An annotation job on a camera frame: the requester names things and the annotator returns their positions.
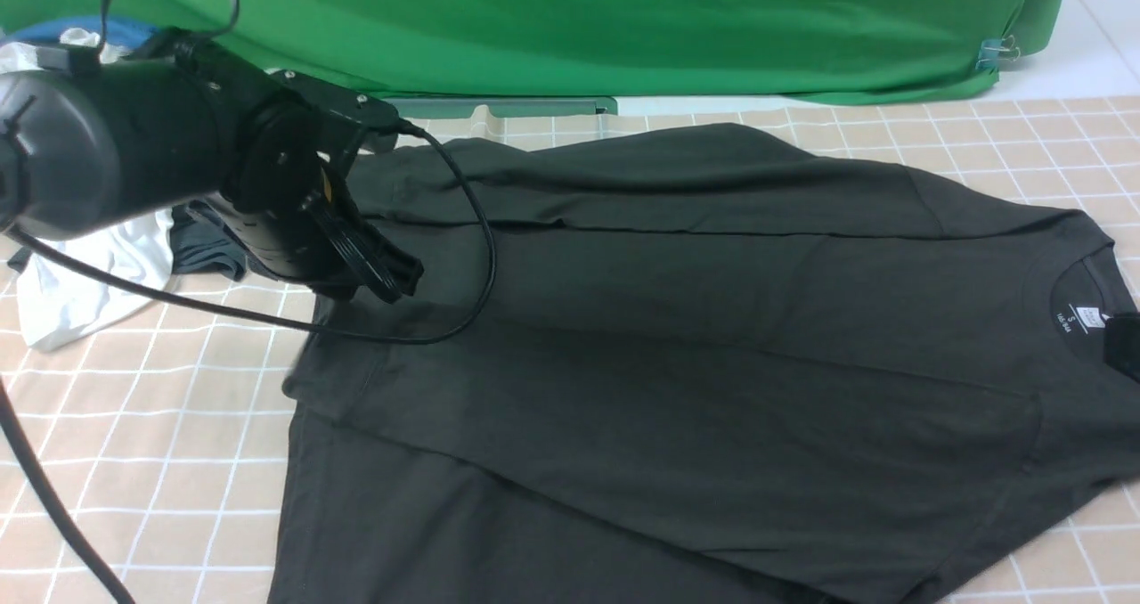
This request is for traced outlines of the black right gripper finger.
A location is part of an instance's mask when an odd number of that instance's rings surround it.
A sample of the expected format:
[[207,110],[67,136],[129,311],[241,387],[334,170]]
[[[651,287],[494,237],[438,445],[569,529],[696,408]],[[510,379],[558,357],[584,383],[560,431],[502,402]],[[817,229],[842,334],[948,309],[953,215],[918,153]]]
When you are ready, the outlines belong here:
[[1104,360],[1129,379],[1140,381],[1139,313],[1119,313],[1104,320]]

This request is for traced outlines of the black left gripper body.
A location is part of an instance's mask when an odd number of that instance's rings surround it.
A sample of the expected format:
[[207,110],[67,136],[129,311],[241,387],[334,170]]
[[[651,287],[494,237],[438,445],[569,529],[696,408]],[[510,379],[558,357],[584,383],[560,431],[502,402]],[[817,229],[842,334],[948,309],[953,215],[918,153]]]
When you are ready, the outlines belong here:
[[326,191],[319,114],[269,105],[241,117],[235,132],[233,170],[217,194],[217,214],[249,250],[249,263],[267,278],[325,297],[352,297],[363,284],[303,207],[310,195]]

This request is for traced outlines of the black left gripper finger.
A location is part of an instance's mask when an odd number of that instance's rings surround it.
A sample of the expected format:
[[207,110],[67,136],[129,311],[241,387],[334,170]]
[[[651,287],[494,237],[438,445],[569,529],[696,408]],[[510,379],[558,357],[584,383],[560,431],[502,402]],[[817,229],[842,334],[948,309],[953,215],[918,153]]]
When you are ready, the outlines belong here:
[[308,197],[308,213],[329,246],[337,251],[347,270],[353,274],[357,286],[368,288],[388,304],[415,294],[424,274],[422,262],[370,226],[353,199],[329,199],[324,193],[314,191]]

